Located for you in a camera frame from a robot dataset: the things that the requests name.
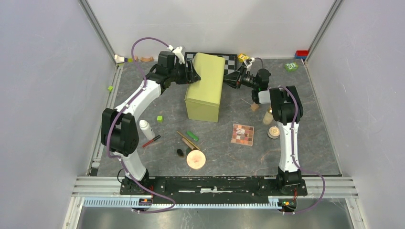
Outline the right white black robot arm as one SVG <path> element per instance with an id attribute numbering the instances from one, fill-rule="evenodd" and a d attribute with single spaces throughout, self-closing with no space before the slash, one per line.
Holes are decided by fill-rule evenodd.
<path id="1" fill-rule="evenodd" d="M 295 86 L 269 88 L 271 73 L 265 68 L 252 75 L 245 66 L 224 76 L 223 82 L 235 89 L 252 88 L 252 100 L 270 104 L 273 120 L 280 130 L 281 158 L 276 176 L 276 189 L 287 195 L 301 184 L 302 172 L 298 160 L 298 128 L 303 106 Z"/>

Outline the brown wooden cube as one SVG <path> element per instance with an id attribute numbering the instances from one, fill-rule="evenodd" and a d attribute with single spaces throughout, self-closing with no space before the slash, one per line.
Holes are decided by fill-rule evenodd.
<path id="1" fill-rule="evenodd" d="M 251 104 L 251 106 L 250 106 L 250 109 L 253 111 L 253 112 L 256 112 L 258 109 L 259 109 L 259 105 L 258 104 L 256 104 L 256 103 L 253 103 L 253 104 Z"/>

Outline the round wooden disc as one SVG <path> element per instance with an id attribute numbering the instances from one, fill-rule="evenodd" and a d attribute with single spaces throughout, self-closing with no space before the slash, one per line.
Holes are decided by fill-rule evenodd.
<path id="1" fill-rule="evenodd" d="M 200 150 L 192 150 L 191 152 L 188 153 L 186 157 L 186 162 L 191 169 L 198 170 L 205 165 L 206 156 Z"/>

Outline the wooden stick brush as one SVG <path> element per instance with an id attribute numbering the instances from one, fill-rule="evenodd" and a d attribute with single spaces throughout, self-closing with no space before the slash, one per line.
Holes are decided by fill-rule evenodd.
<path id="1" fill-rule="evenodd" d="M 186 142 L 188 142 L 188 144 L 189 145 L 191 145 L 192 146 L 192 148 L 195 148 L 195 149 L 197 149 L 197 150 L 200 150 L 200 148 L 195 144 L 195 143 L 193 143 L 190 139 L 188 139 L 184 134 L 182 134 L 180 131 L 176 131 Z"/>

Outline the red black pencil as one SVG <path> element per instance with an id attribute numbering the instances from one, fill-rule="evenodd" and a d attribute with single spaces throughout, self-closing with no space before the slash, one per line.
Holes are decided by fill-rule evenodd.
<path id="1" fill-rule="evenodd" d="M 143 144 L 142 147 L 145 148 L 146 146 L 149 146 L 153 142 L 157 141 L 159 138 L 161 138 L 161 135 L 155 136 L 153 139 L 149 140 L 147 143 Z"/>

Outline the green makeup organizer box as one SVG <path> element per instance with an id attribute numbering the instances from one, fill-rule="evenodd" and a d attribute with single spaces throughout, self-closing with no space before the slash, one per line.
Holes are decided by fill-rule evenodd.
<path id="1" fill-rule="evenodd" d="M 221 103 L 225 58 L 197 53 L 193 65 L 200 80 L 188 86 L 185 104 L 188 118 L 218 122 Z"/>

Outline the beige foundation bottle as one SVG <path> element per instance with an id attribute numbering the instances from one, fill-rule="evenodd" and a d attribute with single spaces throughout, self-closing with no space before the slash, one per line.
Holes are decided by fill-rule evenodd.
<path id="1" fill-rule="evenodd" d="M 265 125 L 270 125 L 273 121 L 273 114 L 272 114 L 272 108 L 271 106 L 267 109 L 263 119 L 262 119 L 262 123 Z"/>

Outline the small green cube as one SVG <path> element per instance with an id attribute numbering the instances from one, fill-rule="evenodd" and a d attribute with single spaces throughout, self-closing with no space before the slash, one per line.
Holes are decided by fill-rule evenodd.
<path id="1" fill-rule="evenodd" d="M 162 115 L 157 116 L 157 122 L 159 122 L 159 123 L 163 122 L 163 116 Z"/>

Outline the green tube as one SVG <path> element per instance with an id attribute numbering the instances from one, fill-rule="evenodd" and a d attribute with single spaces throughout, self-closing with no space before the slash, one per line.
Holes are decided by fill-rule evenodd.
<path id="1" fill-rule="evenodd" d="M 198 142 L 199 138 L 196 136 L 192 131 L 187 131 L 186 132 L 188 136 L 190 136 L 194 141 Z"/>

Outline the small black compact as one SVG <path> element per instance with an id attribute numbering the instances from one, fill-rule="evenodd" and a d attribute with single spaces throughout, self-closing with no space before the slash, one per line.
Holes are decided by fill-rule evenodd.
<path id="1" fill-rule="evenodd" d="M 182 149 L 177 149 L 177 155 L 178 155 L 179 157 L 185 157 L 185 153 L 183 152 Z"/>

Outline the red blue blocks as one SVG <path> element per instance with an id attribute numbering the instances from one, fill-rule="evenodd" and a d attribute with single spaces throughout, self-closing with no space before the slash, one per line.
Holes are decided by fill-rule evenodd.
<path id="1" fill-rule="evenodd" d="M 294 54 L 295 59 L 306 59 L 309 54 L 308 50 L 297 50 Z"/>

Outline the white toy piece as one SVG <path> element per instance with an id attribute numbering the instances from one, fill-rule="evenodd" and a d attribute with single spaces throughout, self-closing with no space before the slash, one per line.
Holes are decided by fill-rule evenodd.
<path id="1" fill-rule="evenodd" d="M 126 58 L 125 57 L 121 57 L 117 54 L 114 55 L 114 61 L 116 62 L 116 64 L 121 64 L 121 63 L 125 63 L 126 62 Z"/>

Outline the eyeshadow palette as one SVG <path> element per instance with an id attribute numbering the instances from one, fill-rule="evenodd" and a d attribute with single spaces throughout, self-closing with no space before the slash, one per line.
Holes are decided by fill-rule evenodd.
<path id="1" fill-rule="evenodd" d="M 252 146 L 255 128 L 249 125 L 233 124 L 231 143 Z"/>

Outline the white bottle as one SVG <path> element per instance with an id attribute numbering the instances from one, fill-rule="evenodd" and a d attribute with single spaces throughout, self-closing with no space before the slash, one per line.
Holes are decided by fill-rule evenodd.
<path id="1" fill-rule="evenodd" d="M 156 137 L 156 134 L 152 130 L 150 123 L 147 122 L 146 120 L 140 120 L 139 127 L 148 140 L 152 140 L 153 138 Z"/>

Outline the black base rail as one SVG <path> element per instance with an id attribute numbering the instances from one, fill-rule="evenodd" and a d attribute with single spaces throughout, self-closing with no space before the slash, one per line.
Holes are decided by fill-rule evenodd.
<path id="1" fill-rule="evenodd" d="M 305 181 L 281 186 L 275 177 L 150 177 L 120 181 L 120 195 L 134 197 L 133 209 L 273 208 L 281 209 L 308 194 Z"/>

